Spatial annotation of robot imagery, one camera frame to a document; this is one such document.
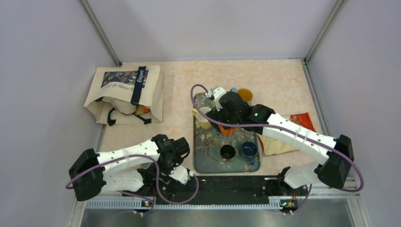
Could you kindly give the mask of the dark blue mug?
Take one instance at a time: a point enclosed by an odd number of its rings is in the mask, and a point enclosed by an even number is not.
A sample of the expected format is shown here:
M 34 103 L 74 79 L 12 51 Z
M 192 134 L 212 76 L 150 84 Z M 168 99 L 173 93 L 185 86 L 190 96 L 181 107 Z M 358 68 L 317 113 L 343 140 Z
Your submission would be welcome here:
M 250 141 L 244 142 L 239 151 L 240 157 L 247 161 L 250 165 L 255 164 L 255 158 L 257 157 L 258 153 L 258 146 Z

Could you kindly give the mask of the orange mug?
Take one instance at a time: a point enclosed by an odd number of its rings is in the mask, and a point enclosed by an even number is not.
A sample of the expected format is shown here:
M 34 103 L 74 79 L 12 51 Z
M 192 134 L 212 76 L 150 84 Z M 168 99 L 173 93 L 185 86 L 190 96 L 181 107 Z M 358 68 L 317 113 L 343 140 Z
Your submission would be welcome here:
M 234 135 L 236 128 L 235 127 L 226 127 L 226 126 L 222 126 L 222 125 L 218 125 L 219 130 L 220 130 L 220 134 L 225 136 L 225 137 L 229 137 Z

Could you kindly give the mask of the light blue mug yellow inside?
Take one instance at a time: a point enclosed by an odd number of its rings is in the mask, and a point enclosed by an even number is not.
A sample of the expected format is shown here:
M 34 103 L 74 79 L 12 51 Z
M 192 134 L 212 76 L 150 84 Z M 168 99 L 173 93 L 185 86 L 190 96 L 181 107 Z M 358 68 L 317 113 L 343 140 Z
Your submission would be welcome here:
M 246 102 L 249 106 L 252 105 L 252 100 L 253 100 L 253 93 L 246 89 L 246 88 L 240 88 L 237 89 L 235 87 L 231 88 L 230 91 L 236 92 L 244 102 Z

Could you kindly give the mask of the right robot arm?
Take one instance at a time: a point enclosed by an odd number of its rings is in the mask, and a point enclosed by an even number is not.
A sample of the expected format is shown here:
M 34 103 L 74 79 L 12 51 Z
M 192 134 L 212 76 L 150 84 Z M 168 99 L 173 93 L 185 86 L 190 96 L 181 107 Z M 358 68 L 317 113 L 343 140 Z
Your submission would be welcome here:
M 298 167 L 286 167 L 278 177 L 281 194 L 290 195 L 307 184 L 323 183 L 342 190 L 353 162 L 349 137 L 326 136 L 285 119 L 273 109 L 256 104 L 250 106 L 236 92 L 217 87 L 206 93 L 215 101 L 207 113 L 213 126 L 240 127 L 259 135 L 280 140 L 311 156 L 314 161 Z

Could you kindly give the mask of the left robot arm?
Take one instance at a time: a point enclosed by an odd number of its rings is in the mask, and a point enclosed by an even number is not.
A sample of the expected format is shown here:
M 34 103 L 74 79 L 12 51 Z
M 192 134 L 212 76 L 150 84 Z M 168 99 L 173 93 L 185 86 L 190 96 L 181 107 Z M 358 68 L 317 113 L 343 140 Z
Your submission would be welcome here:
M 73 190 L 78 201 L 116 191 L 147 195 L 164 182 L 185 185 L 194 172 L 182 165 L 190 152 L 187 140 L 158 134 L 145 142 L 109 152 L 82 152 L 68 173 L 65 186 Z

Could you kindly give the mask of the brown striped mug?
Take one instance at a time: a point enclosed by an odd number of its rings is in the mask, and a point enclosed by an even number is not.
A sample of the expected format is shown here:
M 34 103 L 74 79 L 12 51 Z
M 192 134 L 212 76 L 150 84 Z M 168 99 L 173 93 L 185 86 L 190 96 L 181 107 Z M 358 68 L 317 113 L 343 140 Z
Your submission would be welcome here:
M 231 145 L 223 145 L 220 148 L 220 156 L 225 160 L 230 160 L 236 155 L 236 150 Z

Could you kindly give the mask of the small grey cup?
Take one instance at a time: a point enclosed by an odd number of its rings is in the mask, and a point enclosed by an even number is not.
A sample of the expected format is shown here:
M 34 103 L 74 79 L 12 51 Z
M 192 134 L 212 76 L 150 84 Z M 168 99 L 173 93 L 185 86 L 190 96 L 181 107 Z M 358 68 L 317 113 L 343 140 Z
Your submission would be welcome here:
M 152 163 L 143 163 L 140 165 L 141 169 L 145 170 L 152 166 Z

